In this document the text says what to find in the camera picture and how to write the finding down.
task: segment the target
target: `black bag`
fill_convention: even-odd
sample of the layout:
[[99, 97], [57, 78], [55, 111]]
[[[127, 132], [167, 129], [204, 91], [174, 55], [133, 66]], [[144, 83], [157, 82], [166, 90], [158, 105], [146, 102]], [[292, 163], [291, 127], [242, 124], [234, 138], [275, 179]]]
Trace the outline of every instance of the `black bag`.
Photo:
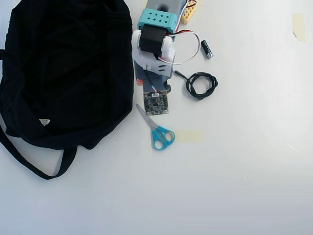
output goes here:
[[48, 176], [0, 128], [0, 142], [44, 179], [66, 172], [77, 146], [93, 149], [132, 110], [132, 20], [123, 0], [22, 0], [12, 10], [0, 84], [6, 133], [64, 150]]

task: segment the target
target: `masking tape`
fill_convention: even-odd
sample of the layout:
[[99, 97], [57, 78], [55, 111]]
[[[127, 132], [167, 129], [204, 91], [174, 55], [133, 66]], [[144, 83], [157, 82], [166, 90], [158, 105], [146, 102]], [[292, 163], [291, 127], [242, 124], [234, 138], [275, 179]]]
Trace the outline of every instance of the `masking tape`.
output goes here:
[[175, 133], [175, 142], [178, 143], [200, 143], [204, 142], [205, 132], [204, 131], [184, 131], [176, 130]]
[[301, 42], [305, 42], [304, 14], [292, 14], [292, 29], [294, 36]]

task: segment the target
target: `bag handle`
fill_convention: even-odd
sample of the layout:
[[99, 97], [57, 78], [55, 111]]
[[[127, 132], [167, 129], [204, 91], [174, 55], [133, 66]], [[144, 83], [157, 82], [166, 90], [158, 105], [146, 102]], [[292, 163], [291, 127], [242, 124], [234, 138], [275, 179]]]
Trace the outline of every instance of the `bag handle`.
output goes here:
[[65, 149], [62, 156], [62, 162], [60, 166], [59, 172], [55, 176], [49, 176], [45, 173], [43, 173], [41, 170], [37, 169], [35, 166], [33, 166], [31, 163], [29, 163], [20, 153], [19, 151], [14, 147], [12, 142], [8, 139], [8, 137], [5, 135], [4, 131], [0, 127], [0, 142], [3, 144], [3, 146], [13, 155], [13, 157], [18, 160], [22, 165], [26, 166], [28, 169], [30, 169], [32, 172], [34, 172], [39, 177], [45, 179], [45, 180], [51, 180], [57, 177], [60, 177], [63, 175], [69, 166], [72, 164], [72, 162], [75, 159], [77, 147], [71, 148], [71, 149]]

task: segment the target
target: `scissor handle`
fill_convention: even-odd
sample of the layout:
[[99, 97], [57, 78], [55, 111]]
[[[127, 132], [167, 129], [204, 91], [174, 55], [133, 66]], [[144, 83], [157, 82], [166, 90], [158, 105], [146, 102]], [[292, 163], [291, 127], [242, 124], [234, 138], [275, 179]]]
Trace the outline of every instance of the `scissor handle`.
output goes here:
[[[166, 137], [166, 134], [170, 134], [171, 139], [169, 140]], [[172, 143], [174, 143], [175, 140], [175, 134], [173, 131], [169, 131], [161, 126], [159, 126], [156, 130], [152, 131], [152, 144], [153, 144], [153, 148], [156, 150], [164, 150], [166, 149], [169, 145], [171, 145]], [[158, 148], [156, 146], [156, 143], [159, 142], [160, 144], [162, 144], [161, 148]]]
[[161, 126], [158, 126], [157, 130], [162, 134], [167, 145], [171, 145], [172, 143], [174, 143], [175, 133], [173, 131], [167, 130]]
[[161, 138], [157, 130], [152, 131], [152, 146], [155, 150], [164, 150], [168, 147], [168, 144]]

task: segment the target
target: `blue scissors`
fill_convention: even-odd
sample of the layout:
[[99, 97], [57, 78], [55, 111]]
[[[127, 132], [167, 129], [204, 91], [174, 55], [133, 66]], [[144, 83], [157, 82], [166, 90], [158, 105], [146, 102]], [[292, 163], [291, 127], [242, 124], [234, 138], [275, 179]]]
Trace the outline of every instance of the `blue scissors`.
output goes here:
[[[164, 150], [169, 145], [174, 143], [175, 140], [175, 134], [173, 131], [166, 130], [165, 128], [157, 125], [152, 119], [146, 115], [146, 112], [139, 106], [139, 104], [136, 104], [138, 110], [140, 111], [143, 118], [146, 120], [148, 125], [151, 128], [152, 133], [152, 146], [156, 150]], [[156, 146], [156, 143], [160, 143], [162, 146], [158, 148]]]

